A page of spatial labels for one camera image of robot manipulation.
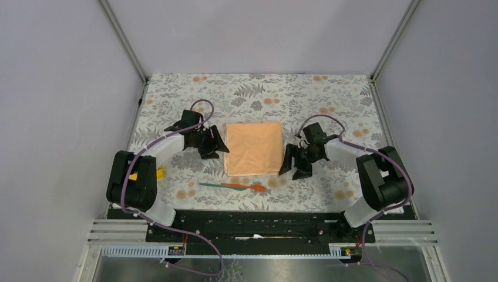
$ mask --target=orange towel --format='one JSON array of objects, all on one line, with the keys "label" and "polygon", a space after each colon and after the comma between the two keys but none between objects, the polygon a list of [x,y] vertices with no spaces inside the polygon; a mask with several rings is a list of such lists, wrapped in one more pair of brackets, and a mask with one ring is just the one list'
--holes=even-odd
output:
[{"label": "orange towel", "polygon": [[282,166],[284,141],[278,122],[227,124],[225,143],[230,150],[224,155],[228,176],[275,174]]}]

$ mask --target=metal floor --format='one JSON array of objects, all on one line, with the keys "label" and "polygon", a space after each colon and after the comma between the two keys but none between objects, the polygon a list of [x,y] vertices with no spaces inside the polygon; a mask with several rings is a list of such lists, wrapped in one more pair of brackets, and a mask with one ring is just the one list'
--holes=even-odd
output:
[{"label": "metal floor", "polygon": [[[417,247],[368,247],[371,259],[405,273],[411,282],[430,281],[422,252]],[[102,257],[97,282],[311,282],[311,281],[385,281],[370,266],[331,267],[338,260],[307,259],[229,259],[218,277],[205,277],[175,268],[165,268],[156,258]],[[196,270],[215,272],[218,260],[184,259],[179,264]],[[394,279],[400,277],[388,272]]]}]

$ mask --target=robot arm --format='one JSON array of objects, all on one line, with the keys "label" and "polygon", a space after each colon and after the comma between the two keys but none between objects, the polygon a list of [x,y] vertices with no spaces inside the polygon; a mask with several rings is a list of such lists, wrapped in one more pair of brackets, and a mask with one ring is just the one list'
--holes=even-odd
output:
[{"label": "robot arm", "polygon": [[[297,171],[292,179],[312,176],[312,163],[325,159],[337,160],[358,169],[363,196],[342,213],[346,229],[364,225],[386,207],[402,202],[408,196],[408,187],[401,173],[380,156],[343,144],[339,136],[327,136],[318,123],[303,128],[308,146],[306,148],[287,144],[285,158],[279,175],[292,168],[292,158]],[[404,170],[397,151],[387,146],[379,150],[394,160]]]},{"label": "robot arm", "polygon": [[[165,130],[166,134],[195,126],[202,120],[201,114],[184,110],[181,120],[168,127]],[[126,206],[144,213],[155,222],[171,226],[176,212],[157,196],[156,171],[165,161],[188,147],[197,148],[201,159],[218,159],[219,155],[216,151],[229,152],[216,126],[199,126],[163,139],[140,156],[135,163],[133,173],[136,173],[136,179],[128,180],[124,196]],[[108,201],[120,204],[123,182],[134,157],[133,152],[116,153],[107,186]]]}]

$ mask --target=white wall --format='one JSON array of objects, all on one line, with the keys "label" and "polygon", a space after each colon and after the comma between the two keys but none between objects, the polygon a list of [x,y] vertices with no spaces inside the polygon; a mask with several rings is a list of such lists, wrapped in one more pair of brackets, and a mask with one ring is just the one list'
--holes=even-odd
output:
[{"label": "white wall", "polygon": [[453,282],[496,281],[497,12],[494,0],[422,1],[379,80]]},{"label": "white wall", "polygon": [[96,1],[2,1],[0,26],[0,280],[71,281],[140,81]]},{"label": "white wall", "polygon": [[371,73],[410,0],[110,0],[148,74]]}]

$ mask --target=floral tablecloth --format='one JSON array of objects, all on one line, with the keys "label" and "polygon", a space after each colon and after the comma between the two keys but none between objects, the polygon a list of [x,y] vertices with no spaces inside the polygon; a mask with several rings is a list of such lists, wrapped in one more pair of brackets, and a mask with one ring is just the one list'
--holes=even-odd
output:
[{"label": "floral tablecloth", "polygon": [[[178,121],[183,109],[197,99],[209,99],[215,112],[210,120],[224,136],[226,123],[269,122],[282,124],[284,144],[297,144],[295,131],[307,117],[323,113],[346,126],[345,139],[369,147],[386,145],[365,75],[176,75],[154,74],[144,97],[131,150],[141,149]],[[206,103],[195,111],[208,114]],[[316,118],[325,133],[339,133],[339,126]],[[338,162],[320,160],[313,176],[292,181],[283,176],[228,177],[223,158],[201,160],[196,149],[187,149],[166,162],[166,176],[158,180],[163,201],[176,209],[273,210],[340,212],[361,197],[356,170]],[[265,193],[200,186],[199,183],[261,183]]]}]

